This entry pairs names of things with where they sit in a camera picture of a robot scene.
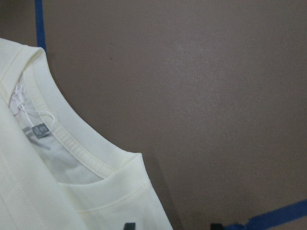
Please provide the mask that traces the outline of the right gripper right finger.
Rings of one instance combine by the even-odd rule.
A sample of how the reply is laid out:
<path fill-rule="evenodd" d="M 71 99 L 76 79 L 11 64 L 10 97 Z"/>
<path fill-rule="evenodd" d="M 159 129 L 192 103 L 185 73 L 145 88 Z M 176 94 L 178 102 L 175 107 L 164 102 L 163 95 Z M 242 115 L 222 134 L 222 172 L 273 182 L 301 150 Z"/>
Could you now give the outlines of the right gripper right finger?
<path fill-rule="evenodd" d="M 220 223 L 211 223 L 210 230 L 223 230 L 223 225 Z"/>

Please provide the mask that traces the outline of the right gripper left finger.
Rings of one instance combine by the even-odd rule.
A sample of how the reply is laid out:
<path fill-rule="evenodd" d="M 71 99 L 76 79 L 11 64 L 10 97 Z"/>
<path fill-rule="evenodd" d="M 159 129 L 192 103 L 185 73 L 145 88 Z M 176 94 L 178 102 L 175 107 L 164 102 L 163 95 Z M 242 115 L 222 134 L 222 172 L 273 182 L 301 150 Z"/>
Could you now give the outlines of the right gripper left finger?
<path fill-rule="evenodd" d="M 136 230 L 136 222 L 127 222 L 124 224 L 123 230 Z"/>

